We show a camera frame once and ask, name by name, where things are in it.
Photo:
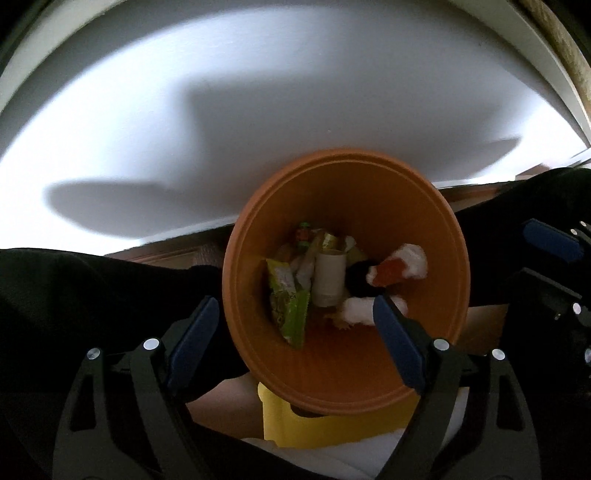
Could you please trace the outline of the white bed frame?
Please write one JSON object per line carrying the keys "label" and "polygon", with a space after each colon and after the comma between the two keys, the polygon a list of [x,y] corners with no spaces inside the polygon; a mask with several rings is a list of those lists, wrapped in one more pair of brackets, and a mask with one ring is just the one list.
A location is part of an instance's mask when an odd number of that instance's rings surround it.
{"label": "white bed frame", "polygon": [[589,142],[509,1],[62,1],[1,76],[1,244],[104,255],[226,225],[322,149],[447,187]]}

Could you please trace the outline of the orange plastic trash bin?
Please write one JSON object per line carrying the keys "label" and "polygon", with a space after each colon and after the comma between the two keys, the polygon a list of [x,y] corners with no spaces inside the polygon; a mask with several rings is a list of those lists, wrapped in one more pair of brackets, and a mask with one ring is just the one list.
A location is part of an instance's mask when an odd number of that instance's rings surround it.
{"label": "orange plastic trash bin", "polygon": [[[355,415],[400,402],[409,390],[377,329],[336,328],[337,306],[308,308],[301,350],[281,337],[270,309],[266,259],[297,265],[297,239],[308,229],[353,243],[346,253],[346,297],[398,296],[430,335],[455,341],[470,297],[469,258],[455,214],[407,164],[382,153],[328,150],[294,160],[266,180],[230,236],[223,306],[235,346],[257,380],[287,403],[321,415]],[[425,251],[427,277],[370,286],[370,267],[404,244]]]}

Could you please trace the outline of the yellow plastic stool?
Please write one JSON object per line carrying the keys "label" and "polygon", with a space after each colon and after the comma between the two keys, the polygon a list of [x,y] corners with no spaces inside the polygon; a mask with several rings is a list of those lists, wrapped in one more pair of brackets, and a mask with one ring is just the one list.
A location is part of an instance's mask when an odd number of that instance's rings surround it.
{"label": "yellow plastic stool", "polygon": [[404,429],[420,400],[413,393],[397,404],[369,413],[304,417],[262,383],[257,386],[257,394],[263,405],[263,439],[283,448],[297,449],[358,442]]}

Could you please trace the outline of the green snack wrapper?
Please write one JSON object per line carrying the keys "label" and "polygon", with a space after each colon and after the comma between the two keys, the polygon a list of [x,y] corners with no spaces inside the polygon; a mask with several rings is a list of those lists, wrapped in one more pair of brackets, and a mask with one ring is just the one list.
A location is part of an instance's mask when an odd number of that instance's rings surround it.
{"label": "green snack wrapper", "polygon": [[266,259],[270,285],[270,309],[280,335],[290,347],[304,348],[310,292],[297,285],[290,264]]}

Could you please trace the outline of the red white carton wrapper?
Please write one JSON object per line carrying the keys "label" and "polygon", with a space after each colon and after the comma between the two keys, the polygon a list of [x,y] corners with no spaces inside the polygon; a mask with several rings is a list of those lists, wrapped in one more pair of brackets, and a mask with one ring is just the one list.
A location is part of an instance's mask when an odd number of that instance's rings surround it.
{"label": "red white carton wrapper", "polygon": [[404,244],[377,266],[372,266],[366,276],[367,283],[385,288],[407,280],[422,280],[428,275],[425,251],[416,244]]}

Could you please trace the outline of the white tissue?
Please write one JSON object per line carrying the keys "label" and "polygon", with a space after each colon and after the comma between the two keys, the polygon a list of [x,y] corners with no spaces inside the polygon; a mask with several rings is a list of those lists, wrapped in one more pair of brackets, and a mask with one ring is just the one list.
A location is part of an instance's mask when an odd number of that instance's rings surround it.
{"label": "white tissue", "polygon": [[348,298],[332,316],[332,323],[339,329],[356,325],[374,326],[374,302],[373,297]]}

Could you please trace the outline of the floral yellow plush blanket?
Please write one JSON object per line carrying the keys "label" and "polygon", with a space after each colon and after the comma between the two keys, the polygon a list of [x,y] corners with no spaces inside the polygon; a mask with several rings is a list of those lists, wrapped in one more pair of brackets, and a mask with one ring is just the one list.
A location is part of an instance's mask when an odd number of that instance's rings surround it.
{"label": "floral yellow plush blanket", "polygon": [[567,70],[590,114],[590,2],[520,1]]}

